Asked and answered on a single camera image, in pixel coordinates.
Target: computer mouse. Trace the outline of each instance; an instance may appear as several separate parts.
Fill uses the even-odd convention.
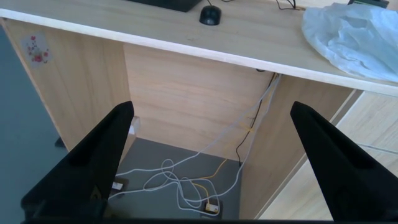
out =
[[[220,24],[221,9],[216,6],[205,6],[200,13],[199,21],[208,26],[215,26]]]

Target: floor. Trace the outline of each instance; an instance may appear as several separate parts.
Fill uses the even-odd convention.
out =
[[[58,138],[57,131],[1,28],[0,49],[0,223],[19,223],[24,219],[21,198],[66,155],[66,151],[53,146]],[[166,158],[179,161],[192,153],[138,139],[121,164],[120,172],[134,167],[158,168]],[[179,177],[211,175],[222,161],[219,157],[200,155],[176,167],[175,173]],[[237,169],[236,161],[228,161],[223,166],[212,180],[218,193],[224,192],[233,183]],[[129,188],[142,187],[150,175],[127,175]],[[192,194],[189,189],[184,192],[188,196]],[[224,204],[223,218],[238,218],[239,193],[240,179],[231,192],[220,197]],[[197,213],[178,209],[174,185],[156,192],[125,195],[109,203],[124,217],[200,217]]]
[[[126,172],[133,168],[160,168],[161,163],[165,159],[171,159],[176,163],[194,154],[195,152],[186,149],[137,139],[121,164],[118,173]],[[206,177],[213,175],[223,160],[220,157],[200,154],[198,157],[178,165],[174,169],[174,173],[179,178]],[[238,169],[238,162],[227,161],[217,175],[211,179],[218,194],[225,192],[233,185]],[[154,174],[156,172],[137,172],[126,175],[129,179],[127,190],[141,189],[142,185]],[[153,182],[150,182],[149,187],[159,186],[164,180],[165,177],[161,176],[155,178]],[[207,184],[203,185],[208,189],[209,194],[212,195],[211,186]],[[241,181],[239,179],[236,186],[228,194],[220,197],[224,206],[223,219],[237,219],[239,217],[240,186]],[[198,199],[195,191],[189,185],[184,185],[184,187],[184,194],[189,199]],[[177,185],[171,185],[155,192],[140,192],[123,195],[121,198],[115,197],[109,203],[113,209],[120,211],[120,216],[123,217],[200,218],[197,212],[182,211],[177,207],[176,193]]]
[[[20,223],[21,198],[67,152],[2,28],[0,49],[0,223]]]

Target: wooden desk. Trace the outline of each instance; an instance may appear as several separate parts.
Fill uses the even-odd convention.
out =
[[[306,43],[300,11],[264,0],[217,2],[221,24],[209,27],[198,22],[205,4],[182,13],[127,1],[0,0],[0,17],[68,149],[116,104],[132,100],[138,137],[199,151],[258,101],[272,73],[285,74],[269,114],[256,121],[243,171],[240,216],[256,218],[305,162],[289,116],[295,100],[337,124],[363,91],[395,97],[398,83],[332,66]],[[44,34],[52,54],[39,67],[21,45],[34,34]],[[237,126],[206,153],[236,160],[245,134]]]

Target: mouse cable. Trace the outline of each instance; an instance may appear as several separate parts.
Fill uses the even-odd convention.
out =
[[[276,75],[277,75],[276,72],[274,72],[274,74],[272,75],[271,81],[268,83],[267,88],[269,88],[269,87],[271,86],[272,81],[274,81],[274,78],[275,78]],[[257,108],[256,115],[254,116],[254,119],[253,119],[253,121],[251,122],[250,130],[246,133],[246,135],[245,135],[245,137],[243,138],[243,140],[241,141],[241,143],[240,143],[240,144],[236,147],[236,149],[235,149],[235,153],[236,153],[236,155],[238,156],[238,160],[239,160],[239,166],[242,165],[242,162],[241,162],[241,156],[239,155],[238,149],[239,149],[239,147],[242,146],[242,144],[243,144],[243,143],[245,142],[245,140],[248,138],[248,136],[249,136],[249,134],[250,134],[250,132],[251,132],[251,129],[253,128],[254,123],[256,122],[257,117],[258,117],[258,115],[259,115],[261,105],[262,105],[262,100],[260,101],[259,107]]]
[[[293,3],[290,0],[286,0],[286,1],[290,3],[290,5],[292,6],[291,8],[281,8],[279,1],[276,0],[276,3],[278,4],[278,8],[280,10],[299,10],[299,9],[296,9],[296,0],[293,0]]]

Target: white plastic bag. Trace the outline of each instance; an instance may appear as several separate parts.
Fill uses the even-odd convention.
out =
[[[308,8],[302,30],[331,64],[362,77],[398,82],[398,12],[362,4]]]

